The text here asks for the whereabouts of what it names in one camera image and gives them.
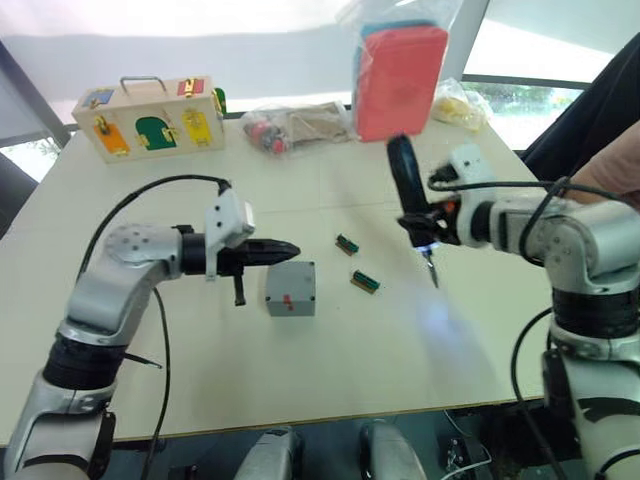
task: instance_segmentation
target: gray cube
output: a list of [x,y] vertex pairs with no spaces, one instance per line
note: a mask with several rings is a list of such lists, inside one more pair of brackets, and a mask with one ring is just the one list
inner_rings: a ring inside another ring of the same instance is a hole
[[313,262],[284,262],[269,267],[267,308],[272,317],[312,317],[316,313]]

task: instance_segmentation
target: floor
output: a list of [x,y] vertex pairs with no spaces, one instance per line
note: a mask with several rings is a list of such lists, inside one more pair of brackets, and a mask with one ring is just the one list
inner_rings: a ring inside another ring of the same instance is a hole
[[[442,412],[425,412],[384,417],[394,423],[413,445],[430,480],[442,478],[446,472],[438,463],[438,441],[459,434]],[[295,430],[305,441],[302,480],[360,480],[358,467],[358,435],[370,419],[339,420],[299,425]],[[477,434],[479,417],[457,419],[460,427]],[[232,480],[249,449],[264,430],[197,435],[169,439],[156,455],[150,479],[182,480],[170,476],[172,469],[197,465],[198,480]],[[140,477],[144,453],[115,450],[104,480],[134,480]],[[563,462],[569,479],[586,478],[581,461]],[[482,467],[486,475],[488,470]],[[547,467],[532,467],[519,476],[523,480],[554,478]]]

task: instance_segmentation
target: black wire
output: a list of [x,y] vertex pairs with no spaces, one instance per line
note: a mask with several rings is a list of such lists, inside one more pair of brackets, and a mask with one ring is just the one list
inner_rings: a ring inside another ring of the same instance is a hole
[[529,330],[531,330],[531,328],[533,328],[533,326],[536,323],[538,323],[540,320],[542,320],[544,317],[546,317],[550,313],[551,313],[551,308],[547,308],[546,310],[543,310],[542,312],[537,314],[535,317],[533,317],[529,321],[529,323],[525,325],[525,327],[520,332],[520,335],[518,335],[516,344],[513,347],[513,353],[511,354],[511,386],[513,387],[513,392],[516,395],[518,407],[522,411],[522,414],[524,415],[525,420],[529,424],[529,428],[531,429],[533,436],[536,438],[538,445],[540,445],[540,448],[542,449],[542,453],[544,454],[547,461],[549,462],[549,465],[551,465],[551,468],[556,474],[556,477],[558,477],[560,480],[566,480],[567,477],[564,471],[562,470],[562,467],[556,460],[556,457],[553,455],[553,452],[551,451],[551,446],[542,435],[542,432],[540,431],[540,429],[536,425],[535,420],[531,416],[531,412],[529,412],[529,408],[527,407],[527,404],[522,398],[522,393],[520,392],[520,387],[518,386],[518,375],[516,371],[517,364],[518,364],[518,353],[520,352],[520,347],[522,345],[524,337],[527,335],[527,333],[529,333]]
[[453,428],[455,428],[455,430],[462,435],[463,437],[466,438],[474,438],[473,435],[471,435],[469,432],[462,430],[462,428],[460,428],[460,425],[458,425],[454,420],[453,417],[451,416],[451,413],[449,413],[449,410],[447,410],[446,408],[444,410],[442,410],[442,413],[444,413],[444,416],[447,418],[447,420],[449,421],[449,423],[451,424],[451,426]]
[[527,224],[522,229],[520,239],[518,240],[518,250],[520,252],[520,256],[532,265],[542,267],[544,266],[544,262],[538,260],[537,258],[531,257],[527,253],[527,240],[529,239],[529,235],[531,234],[531,231],[533,230],[533,227],[535,227],[538,220],[540,220],[540,217],[544,213],[544,209],[547,208],[549,203],[551,203],[553,197],[555,197],[558,193],[560,193],[561,190],[563,190],[567,186],[570,180],[571,179],[569,177],[561,177],[553,183],[545,197],[531,214],[531,217],[529,217]]
[[[152,188],[158,187],[160,185],[164,185],[165,183],[175,182],[178,180],[204,180],[207,182],[214,182],[218,184],[219,191],[218,194],[222,194],[226,189],[231,188],[231,184],[228,180],[218,177],[211,177],[209,175],[195,175],[195,174],[187,174],[187,175],[174,175],[171,177],[161,178],[159,180],[155,180],[151,183],[143,185],[138,188],[134,192],[131,192],[129,195],[124,197],[120,202],[116,204],[115,207],[111,209],[111,211],[102,219],[98,228],[93,232],[91,236],[91,240],[87,245],[87,248],[84,252],[84,256],[82,258],[82,263],[80,264],[80,268],[78,270],[78,275],[76,276],[76,282],[80,278],[80,276],[86,272],[87,267],[89,266],[89,261],[91,260],[91,256],[93,255],[93,251],[95,250],[96,244],[100,239],[100,236],[107,228],[111,220],[126,206],[128,206],[131,202],[133,202],[136,198],[142,195],[144,192],[151,190]],[[153,461],[153,456],[155,454],[156,444],[158,443],[158,437],[160,435],[160,429],[162,428],[162,424],[164,423],[164,417],[167,413],[167,406],[169,403],[169,391],[171,389],[171,352],[169,346],[169,329],[167,327],[167,316],[164,308],[164,303],[162,301],[162,297],[160,296],[160,292],[156,288],[153,289],[153,294],[158,302],[158,308],[160,309],[160,318],[162,320],[162,333],[164,336],[164,349],[165,349],[165,384],[164,384],[164,397],[162,399],[162,407],[160,408],[160,416],[158,417],[158,422],[156,424],[156,429],[153,433],[153,437],[151,438],[151,444],[149,450],[147,451],[147,456],[145,458],[144,466],[142,469],[141,479],[146,480],[149,476],[149,470],[151,467],[151,463]]]
[[607,479],[607,470],[609,470],[611,467],[613,467],[619,461],[624,460],[624,459],[629,458],[629,457],[634,457],[636,455],[640,455],[640,449],[632,448],[631,450],[626,450],[624,452],[618,453],[617,455],[614,455],[609,460],[607,460],[604,463],[604,465],[602,465],[602,467],[600,467],[600,470],[598,470],[596,472],[596,474],[594,475],[594,480],[606,480]]
[[[467,183],[466,185],[438,185],[438,182],[429,179],[427,186],[434,192],[460,192],[463,190],[476,190],[480,188],[527,188],[527,187],[552,187],[555,182],[542,180],[535,182],[481,182],[481,183]],[[615,200],[623,202],[624,200],[612,192],[601,190],[595,187],[589,187],[587,185],[570,184],[566,185],[565,190],[577,190],[579,192],[593,193],[594,195],[600,195],[601,197],[609,200]]]
[[174,175],[172,177],[161,178],[159,180],[155,180],[151,183],[148,183],[140,187],[134,192],[131,192],[129,195],[127,195],[122,200],[120,200],[120,202],[118,202],[115,207],[111,209],[111,211],[104,217],[102,222],[100,222],[100,225],[98,225],[98,228],[96,228],[95,232],[93,232],[93,236],[91,237],[91,240],[87,245],[87,249],[84,252],[84,257],[82,258],[82,263],[80,264],[80,269],[78,270],[76,281],[78,281],[78,279],[80,278],[80,275],[82,275],[87,270],[87,267],[89,266],[89,261],[91,260],[91,255],[93,254],[93,250],[95,249],[96,244],[98,243],[98,240],[100,239],[100,236],[104,232],[105,228],[107,228],[111,220],[113,220],[113,218],[123,208],[125,208],[127,205],[133,202],[136,198],[138,198],[144,192],[151,190],[152,188],[155,188],[159,185],[164,185],[165,183],[175,182],[178,180],[204,180],[207,182],[215,182],[220,187],[219,193],[222,193],[227,188],[231,187],[231,184],[229,183],[229,181],[223,178],[210,177],[208,175],[189,174],[189,175]]
[[162,407],[160,408],[160,416],[158,417],[158,423],[156,424],[156,429],[153,432],[153,437],[151,437],[151,443],[149,445],[149,450],[147,450],[147,456],[144,459],[144,465],[142,467],[142,474],[140,475],[140,480],[147,480],[149,477],[149,472],[151,470],[151,464],[153,463],[153,457],[156,451],[156,444],[158,443],[158,437],[160,436],[160,430],[162,429],[162,424],[164,423],[164,417],[167,413],[167,406],[169,405],[169,391],[171,390],[171,347],[169,345],[169,328],[167,326],[167,313],[164,309],[164,303],[162,301],[162,297],[160,296],[160,292],[157,288],[153,289],[153,294],[158,301],[158,308],[160,309],[160,319],[162,320],[162,334],[164,336],[164,396],[162,398]]

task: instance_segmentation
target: red panel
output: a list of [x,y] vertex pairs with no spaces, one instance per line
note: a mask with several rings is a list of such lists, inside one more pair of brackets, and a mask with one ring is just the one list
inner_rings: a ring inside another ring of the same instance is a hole
[[422,131],[447,39],[445,30],[428,25],[383,30],[366,38],[355,102],[362,141]]
[[289,311],[293,310],[293,303],[291,303],[291,295],[283,295],[282,303],[284,303],[287,306]]
[[[178,95],[185,95],[187,90],[187,80],[182,80],[178,84]],[[195,78],[193,79],[193,88],[191,89],[192,94],[202,93],[204,92],[204,79],[203,78]]]

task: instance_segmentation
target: yellow panel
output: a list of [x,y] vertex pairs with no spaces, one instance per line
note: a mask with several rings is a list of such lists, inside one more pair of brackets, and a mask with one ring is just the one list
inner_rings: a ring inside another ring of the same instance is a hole
[[107,152],[115,155],[127,155],[129,153],[129,145],[127,145],[120,130],[114,123],[107,123],[104,117],[96,117],[93,130],[107,149]]
[[199,147],[206,147],[211,144],[211,133],[204,113],[186,110],[182,114],[182,122],[187,127],[187,133],[193,143]]

